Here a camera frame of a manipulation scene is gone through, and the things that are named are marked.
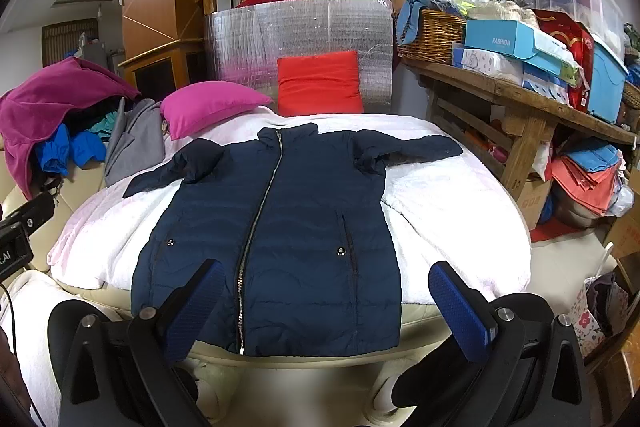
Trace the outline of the navy blue puffer jacket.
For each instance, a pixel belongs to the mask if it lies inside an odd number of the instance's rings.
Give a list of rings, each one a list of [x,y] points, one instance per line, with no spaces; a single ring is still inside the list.
[[[178,184],[139,255],[131,308],[157,307],[217,260],[224,290],[200,339],[248,357],[351,357],[396,347],[400,271],[381,206],[388,164],[461,154],[442,135],[265,128],[197,139],[127,196]]]

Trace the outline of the beige sofa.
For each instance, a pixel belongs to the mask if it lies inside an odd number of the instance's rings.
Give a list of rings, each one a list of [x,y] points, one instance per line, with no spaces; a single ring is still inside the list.
[[[43,273],[49,271],[47,254],[70,216],[92,195],[105,187],[102,162],[89,162],[84,168],[70,166],[68,178],[51,190],[40,202],[30,205],[21,189],[15,184],[6,168],[6,158],[1,152],[1,207],[2,216],[9,217],[15,210],[27,205],[24,228],[29,231],[32,261],[29,268]]]

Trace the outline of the white pink fleece blanket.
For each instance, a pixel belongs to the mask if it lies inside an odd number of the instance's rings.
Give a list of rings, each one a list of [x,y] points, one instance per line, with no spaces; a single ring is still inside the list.
[[[258,107],[200,135],[227,145],[254,139],[264,128],[308,122],[322,133],[370,129],[403,140],[441,132],[410,116],[282,117]],[[72,213],[47,254],[51,277],[82,289],[130,288],[140,251],[180,184],[127,198],[128,183],[122,179],[104,188]],[[438,260],[448,261],[487,299],[517,293],[529,283],[527,225],[509,193],[469,150],[429,164],[390,165],[381,207],[393,236],[404,303],[431,302],[423,279]]]

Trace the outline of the floral bag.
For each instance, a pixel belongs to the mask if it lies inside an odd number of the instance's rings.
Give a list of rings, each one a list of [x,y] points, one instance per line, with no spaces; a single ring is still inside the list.
[[[604,332],[588,305],[588,289],[595,280],[594,277],[588,277],[588,279],[584,280],[582,288],[578,291],[577,297],[573,306],[570,307],[570,313],[568,314],[570,321],[573,323],[580,353],[584,359],[599,348],[606,339]]]

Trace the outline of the purple fleece garment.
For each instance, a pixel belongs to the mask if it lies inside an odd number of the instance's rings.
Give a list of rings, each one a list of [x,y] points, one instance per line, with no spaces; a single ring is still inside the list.
[[[50,138],[66,114],[111,96],[137,98],[140,92],[109,70],[69,57],[40,69],[1,97],[0,130],[6,169],[23,195],[31,199],[32,147]]]

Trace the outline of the cardboard box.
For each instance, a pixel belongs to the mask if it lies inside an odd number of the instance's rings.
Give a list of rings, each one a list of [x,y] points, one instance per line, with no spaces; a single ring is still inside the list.
[[[551,180],[542,181],[539,178],[526,180],[523,191],[516,203],[529,230],[536,228],[551,187]]]

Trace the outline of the grey coat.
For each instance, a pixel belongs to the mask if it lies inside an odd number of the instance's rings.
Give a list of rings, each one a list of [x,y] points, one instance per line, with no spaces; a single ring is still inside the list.
[[[160,102],[144,98],[126,109],[120,100],[104,160],[104,183],[112,186],[163,161],[165,145]]]

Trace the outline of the stack of coral cloths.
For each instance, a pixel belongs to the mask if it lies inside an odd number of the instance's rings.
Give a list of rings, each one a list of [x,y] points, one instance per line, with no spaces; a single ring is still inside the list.
[[[565,194],[598,217],[611,205],[622,152],[598,139],[570,143],[551,161],[552,179]]]

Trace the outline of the wooden bench table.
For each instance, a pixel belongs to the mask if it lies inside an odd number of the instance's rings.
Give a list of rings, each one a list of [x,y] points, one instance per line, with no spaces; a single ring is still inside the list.
[[[638,158],[639,135],[607,124],[568,105],[544,98],[509,81],[492,79],[454,66],[401,60],[420,76],[427,89],[426,119],[465,145],[499,179],[513,199],[519,199],[541,143],[553,139],[557,127],[601,139],[630,150]],[[489,105],[506,109],[502,131],[471,109]]]

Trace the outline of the wooden cabinet column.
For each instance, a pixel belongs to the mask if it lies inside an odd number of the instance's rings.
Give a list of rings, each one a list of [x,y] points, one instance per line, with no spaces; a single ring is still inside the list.
[[[122,0],[125,79],[160,101],[206,77],[204,15],[196,0]]]

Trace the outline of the white patterned tissue pack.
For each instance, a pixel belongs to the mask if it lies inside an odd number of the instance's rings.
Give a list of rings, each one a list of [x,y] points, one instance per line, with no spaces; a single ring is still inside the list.
[[[451,49],[451,63],[454,67],[514,83],[517,86],[521,86],[523,81],[523,63],[496,52],[465,48],[455,44]]]

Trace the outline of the blue fashion box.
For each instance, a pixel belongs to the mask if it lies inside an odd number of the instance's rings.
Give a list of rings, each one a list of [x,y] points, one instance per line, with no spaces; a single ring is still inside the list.
[[[516,20],[468,20],[464,44],[515,58],[567,83],[579,79],[579,65],[564,43]]]

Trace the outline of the silver foil insulation panel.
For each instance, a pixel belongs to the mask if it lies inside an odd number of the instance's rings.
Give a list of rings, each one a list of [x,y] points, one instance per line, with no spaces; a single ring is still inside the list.
[[[394,20],[388,0],[291,0],[205,17],[209,75],[278,101],[277,60],[340,51],[358,54],[367,113],[392,109]]]

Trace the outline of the wicker basket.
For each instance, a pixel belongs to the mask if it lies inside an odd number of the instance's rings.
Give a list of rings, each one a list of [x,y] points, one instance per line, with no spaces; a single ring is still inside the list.
[[[452,64],[452,49],[463,44],[466,20],[440,11],[420,11],[416,38],[407,44],[398,44],[397,53],[403,60],[438,64]]]

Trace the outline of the light blue cloth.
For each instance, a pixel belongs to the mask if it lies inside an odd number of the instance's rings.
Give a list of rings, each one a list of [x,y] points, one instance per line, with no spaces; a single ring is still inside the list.
[[[452,0],[406,0],[400,9],[396,23],[396,39],[401,46],[416,40],[422,10],[462,17],[462,12]]]

